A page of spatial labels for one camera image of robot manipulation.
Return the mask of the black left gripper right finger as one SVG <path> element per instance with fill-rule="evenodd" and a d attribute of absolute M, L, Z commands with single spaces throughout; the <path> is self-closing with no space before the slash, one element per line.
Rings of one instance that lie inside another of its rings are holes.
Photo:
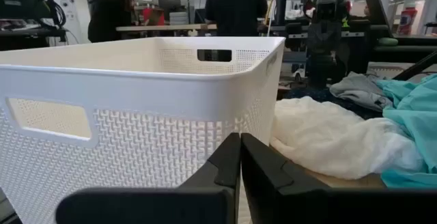
<path fill-rule="evenodd" d="M 333 188 L 249 133 L 242 179 L 254 223 L 435 223 L 436 191 Z"/>

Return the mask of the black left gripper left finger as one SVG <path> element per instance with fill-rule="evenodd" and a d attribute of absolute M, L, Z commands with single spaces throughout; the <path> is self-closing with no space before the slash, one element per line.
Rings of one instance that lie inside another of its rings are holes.
<path fill-rule="evenodd" d="M 175 188 L 98 187 L 62 199 L 57 224 L 236 223 L 240 192 L 238 133 Z"/>

